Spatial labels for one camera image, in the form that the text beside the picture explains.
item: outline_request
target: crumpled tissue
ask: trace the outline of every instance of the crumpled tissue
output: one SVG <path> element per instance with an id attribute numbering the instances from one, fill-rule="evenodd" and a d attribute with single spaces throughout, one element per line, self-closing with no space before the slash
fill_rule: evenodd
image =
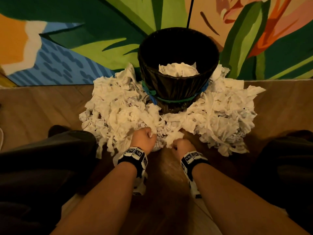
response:
<path id="1" fill-rule="evenodd" d="M 210 78 L 209 87 L 185 112 L 160 116 L 159 106 L 146 104 L 148 95 L 135 80 L 131 64 L 115 77 L 94 80 L 92 99 L 85 112 L 79 115 L 83 130 L 97 139 L 97 157 L 102 146 L 118 158 L 131 143 L 134 130 L 150 127 L 157 134 L 154 151 L 171 147 L 175 139 L 183 138 L 181 128 L 200 134 L 200 140 L 214 146 L 223 156 L 232 152 L 246 153 L 243 137 L 254 127 L 253 99 L 265 91 L 261 87 L 244 89 L 243 80 L 225 78 L 228 68 L 218 65 Z"/>
<path id="2" fill-rule="evenodd" d="M 172 63 L 166 66 L 159 64 L 159 72 L 173 77 L 191 77 L 199 74 L 196 63 L 191 66 L 185 63 Z"/>

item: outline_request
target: wooden floor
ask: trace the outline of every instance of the wooden floor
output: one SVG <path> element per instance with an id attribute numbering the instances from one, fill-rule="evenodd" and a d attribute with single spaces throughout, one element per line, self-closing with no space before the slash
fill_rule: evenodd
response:
<path id="1" fill-rule="evenodd" d="M 313 131 L 313 80 L 246 82 L 267 89 L 255 99 L 255 128 L 245 138 L 249 154 L 225 158 L 190 134 L 187 137 L 211 164 L 244 182 L 260 150 L 273 137 L 307 129 Z M 54 124 L 80 129 L 78 114 L 91 98 L 93 86 L 40 86 L 0 90 L 2 151 L 46 138 Z M 113 168 L 105 154 L 89 181 L 88 191 Z M 149 156 L 146 195 L 134 197 L 120 234 L 220 234 L 201 200 L 189 196 L 186 177 L 168 149 Z M 75 196 L 63 216 L 80 201 Z"/>

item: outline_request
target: wastebasket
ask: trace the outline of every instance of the wastebasket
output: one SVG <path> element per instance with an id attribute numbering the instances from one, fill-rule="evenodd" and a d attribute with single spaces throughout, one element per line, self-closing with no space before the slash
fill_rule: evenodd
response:
<path id="1" fill-rule="evenodd" d="M 150 34 L 139 46 L 138 60 L 143 88 L 163 113 L 188 108 L 204 91 L 217 67 L 219 52 L 205 34 L 182 27 L 171 27 Z M 198 75 L 173 77 L 159 72 L 159 64 L 196 62 Z"/>

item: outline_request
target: black wristband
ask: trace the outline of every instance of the black wristband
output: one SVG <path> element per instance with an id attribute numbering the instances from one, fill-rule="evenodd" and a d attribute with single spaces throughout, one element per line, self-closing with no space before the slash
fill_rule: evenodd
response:
<path id="1" fill-rule="evenodd" d="M 202 153 L 199 153 L 197 151 L 186 153 L 182 158 L 182 168 L 186 176 L 190 179 L 190 181 L 193 181 L 192 175 L 193 168 L 195 167 L 195 165 L 198 165 L 199 163 L 206 163 L 210 165 L 210 163 L 202 155 Z"/>
<path id="2" fill-rule="evenodd" d="M 145 152 L 141 148 L 130 147 L 122 156 L 120 156 L 117 164 L 120 164 L 121 162 L 129 162 L 133 164 L 137 169 L 136 177 L 141 178 L 146 170 L 148 159 Z"/>

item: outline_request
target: hand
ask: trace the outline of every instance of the hand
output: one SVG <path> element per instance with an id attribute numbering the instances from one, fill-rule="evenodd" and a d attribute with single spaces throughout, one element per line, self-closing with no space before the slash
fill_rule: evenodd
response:
<path id="1" fill-rule="evenodd" d="M 154 148 L 157 139 L 156 134 L 152 134 L 151 138 L 150 135 L 150 127 L 136 130 L 131 139 L 131 147 L 139 147 L 145 152 L 146 155 L 148 155 Z"/>
<path id="2" fill-rule="evenodd" d="M 182 160 L 186 153 L 192 151 L 196 151 L 196 148 L 188 139 L 179 138 L 174 140 L 172 144 L 172 152 L 179 161 Z"/>

